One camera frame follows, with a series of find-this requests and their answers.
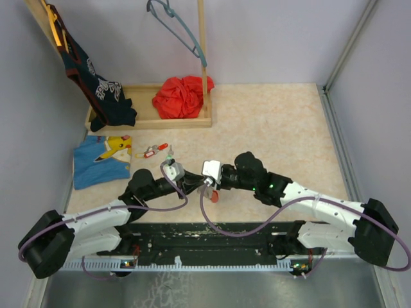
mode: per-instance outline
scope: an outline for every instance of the wooden pole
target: wooden pole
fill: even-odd
[[[204,18],[204,0],[197,0],[198,6],[198,28],[200,32],[200,47],[203,51],[205,59],[206,56],[206,22]],[[211,104],[209,104],[209,94],[207,92],[207,69],[201,65],[201,78],[203,83],[203,109],[206,117],[211,117]]]
[[[51,45],[54,47],[55,51],[58,53],[56,41],[53,37],[53,32],[50,28],[49,19],[47,16],[47,12],[44,9],[40,0],[24,0],[28,9],[30,10],[31,14],[34,16],[35,20],[39,24],[41,30],[47,36],[48,40],[50,41]]]

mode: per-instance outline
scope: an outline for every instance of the blue t-shirt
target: blue t-shirt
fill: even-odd
[[[74,149],[74,188],[130,178],[132,138],[87,136]]]

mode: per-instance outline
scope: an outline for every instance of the wooden tray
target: wooden tray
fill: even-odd
[[[105,126],[99,132],[105,130],[151,130],[165,128],[199,128],[211,127],[211,100],[206,96],[203,109],[196,119],[170,119],[163,120],[152,104],[152,98],[160,90],[161,84],[153,85],[125,85],[123,86],[126,98],[131,98],[133,108],[137,111],[136,125],[134,126]],[[96,117],[90,107],[85,120],[85,127],[90,130],[91,121]]]
[[[25,0],[27,7],[35,20],[41,27],[48,40],[57,51],[57,46],[49,26],[47,13],[40,2],[40,0]],[[200,29],[200,46],[206,55],[206,27],[204,20],[204,0],[197,0],[198,5],[198,25]],[[196,119],[161,119],[157,109],[152,105],[152,99],[159,91],[161,84],[147,84],[147,85],[124,85],[123,89],[126,98],[131,98],[133,101],[133,108],[137,111],[135,126],[105,126],[100,131],[105,130],[149,130],[149,129],[166,129],[166,128],[199,128],[211,127],[211,97],[207,93],[207,71],[202,67],[202,86],[204,104],[200,114]],[[96,117],[95,112],[90,107],[85,118],[85,127],[90,130],[91,121]]]

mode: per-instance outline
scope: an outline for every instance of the orange strap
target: orange strap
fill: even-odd
[[[40,1],[41,1],[41,4],[43,5],[44,9],[47,12],[51,32],[53,33],[53,37],[54,37],[54,41],[56,42],[57,47],[60,47],[60,46],[62,46],[62,43],[60,41],[60,37],[58,37],[57,29],[56,29],[56,25],[55,25],[55,22],[57,20],[57,15],[51,11],[50,5],[47,4],[45,0],[40,0]],[[66,51],[69,52],[69,47],[67,45],[67,40],[66,40],[66,31],[63,29],[62,33],[63,33],[63,39],[64,39],[64,47],[66,48]]]

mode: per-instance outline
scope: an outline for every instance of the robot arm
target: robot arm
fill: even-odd
[[[296,222],[292,233],[298,242],[306,248],[323,247],[354,252],[377,266],[387,264],[394,239],[370,221],[337,206],[343,205],[364,213],[397,234],[398,226],[380,201],[345,201],[312,191],[290,178],[267,172],[251,152],[238,155],[234,165],[215,160],[204,162],[202,174],[206,177],[205,182],[215,189],[254,191],[255,199],[261,203],[280,208],[292,200],[307,197],[309,200],[300,201],[289,209],[309,214],[321,223]]]
[[[296,221],[289,236],[306,248],[346,250],[371,264],[386,265],[393,238],[360,216],[323,200],[333,200],[364,212],[396,234],[398,227],[381,202],[371,199],[362,204],[321,195],[290,178],[267,172],[251,152],[239,155],[234,165],[204,162],[202,175],[195,175],[171,160],[164,167],[166,177],[158,180],[153,179],[149,170],[140,169],[118,200],[108,205],[70,215],[59,215],[55,210],[45,213],[19,243],[19,257],[29,264],[37,278],[45,278],[71,259],[103,251],[121,251],[122,245],[127,245],[121,228],[147,211],[146,201],[174,193],[176,186],[187,195],[206,183],[217,190],[254,191],[257,200],[276,207],[296,198],[310,197],[312,200],[296,203],[291,209],[311,214],[326,223]]]

